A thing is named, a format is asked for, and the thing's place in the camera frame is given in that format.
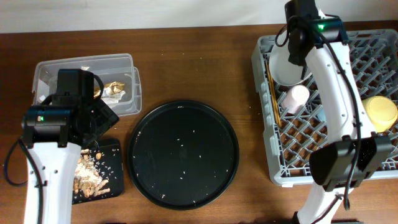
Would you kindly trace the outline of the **white tissue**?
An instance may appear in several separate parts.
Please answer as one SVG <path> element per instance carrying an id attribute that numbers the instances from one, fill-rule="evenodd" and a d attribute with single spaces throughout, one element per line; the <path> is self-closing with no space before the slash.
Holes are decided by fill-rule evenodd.
<path id="1" fill-rule="evenodd" d="M 126 94 L 124 90 L 119 91 L 117 93 L 111 93 L 110 88 L 105 88 L 103 94 L 101 95 L 101 99 L 110 107 L 114 108 L 117 103 L 121 101 L 121 98 Z"/>

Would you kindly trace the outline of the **gold coffee sachet wrapper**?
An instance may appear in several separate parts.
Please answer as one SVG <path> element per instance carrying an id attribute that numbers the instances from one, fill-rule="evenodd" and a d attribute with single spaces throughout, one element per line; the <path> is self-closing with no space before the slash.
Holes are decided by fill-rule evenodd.
<path id="1" fill-rule="evenodd" d="M 125 84 L 121 82 L 111 82 L 104 85 L 103 91 L 105 88 L 110 88 L 111 93 L 117 93 L 119 91 L 124 90 Z"/>

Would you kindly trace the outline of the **grey plate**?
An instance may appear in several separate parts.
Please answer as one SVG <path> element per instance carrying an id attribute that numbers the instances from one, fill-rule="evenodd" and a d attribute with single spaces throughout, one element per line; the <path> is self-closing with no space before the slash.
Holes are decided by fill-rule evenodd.
<path id="1" fill-rule="evenodd" d="M 269 70 L 273 80 L 282 86 L 294 86 L 310 78 L 312 73 L 306 68 L 305 75 L 302 77 L 303 67 L 289 62 L 288 46 L 273 46 L 269 58 Z"/>

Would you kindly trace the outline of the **food scraps with rice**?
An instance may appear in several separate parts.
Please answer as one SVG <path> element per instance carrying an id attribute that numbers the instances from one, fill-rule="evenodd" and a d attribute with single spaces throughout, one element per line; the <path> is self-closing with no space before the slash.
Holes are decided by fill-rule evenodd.
<path id="1" fill-rule="evenodd" d="M 97 168 L 102 153 L 91 156 L 90 152 L 89 149 L 81 150 L 73 180 L 73 193 L 84 198 L 97 197 L 111 191 L 107 188 L 108 178 L 104 179 L 104 172 Z"/>

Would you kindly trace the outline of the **pink plastic cup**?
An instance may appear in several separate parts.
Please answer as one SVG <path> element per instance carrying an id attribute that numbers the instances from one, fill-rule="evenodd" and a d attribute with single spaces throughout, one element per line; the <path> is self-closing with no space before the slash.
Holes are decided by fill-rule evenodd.
<path id="1" fill-rule="evenodd" d="M 296 114 L 306 104 L 309 96 L 310 92 L 307 87 L 295 85 L 287 92 L 281 106 L 283 109 L 287 109 L 288 113 Z"/>

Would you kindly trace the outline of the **light blue plastic cup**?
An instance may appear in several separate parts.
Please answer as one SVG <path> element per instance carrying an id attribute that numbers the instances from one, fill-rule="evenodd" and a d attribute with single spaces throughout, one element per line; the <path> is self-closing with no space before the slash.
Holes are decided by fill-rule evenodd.
<path id="1" fill-rule="evenodd" d="M 326 116 L 325 116 L 325 111 L 323 108 L 318 110 L 317 113 L 317 118 L 320 122 L 325 122 L 326 121 Z"/>

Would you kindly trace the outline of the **yellow plastic bowl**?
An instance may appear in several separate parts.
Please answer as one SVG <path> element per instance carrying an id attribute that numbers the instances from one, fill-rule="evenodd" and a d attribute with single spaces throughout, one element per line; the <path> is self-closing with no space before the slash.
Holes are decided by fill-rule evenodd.
<path id="1" fill-rule="evenodd" d="M 387 131 L 397 121 L 397 106 L 389 98 L 372 96 L 362 103 L 377 133 Z"/>

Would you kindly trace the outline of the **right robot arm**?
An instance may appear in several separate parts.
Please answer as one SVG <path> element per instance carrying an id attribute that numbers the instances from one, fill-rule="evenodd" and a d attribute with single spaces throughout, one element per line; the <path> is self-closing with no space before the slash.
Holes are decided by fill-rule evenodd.
<path id="1" fill-rule="evenodd" d="M 309 158 L 313 185 L 293 223 L 331 223 L 349 210 L 349 193 L 369 179 L 392 149 L 367 116 L 352 73 L 348 35 L 338 16 L 321 15 L 314 0 L 285 4 L 289 62 L 308 68 L 317 85 L 327 125 L 327 144 Z"/>

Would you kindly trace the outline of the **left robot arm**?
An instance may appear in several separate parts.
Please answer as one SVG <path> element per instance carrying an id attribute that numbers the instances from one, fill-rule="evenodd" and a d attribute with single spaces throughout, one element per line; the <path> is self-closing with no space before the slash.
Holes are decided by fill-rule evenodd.
<path id="1" fill-rule="evenodd" d="M 24 223 L 70 223 L 75 169 L 81 150 L 118 121 L 99 97 L 99 76 L 81 69 L 58 71 L 57 88 L 22 121 L 18 143 L 27 158 Z"/>

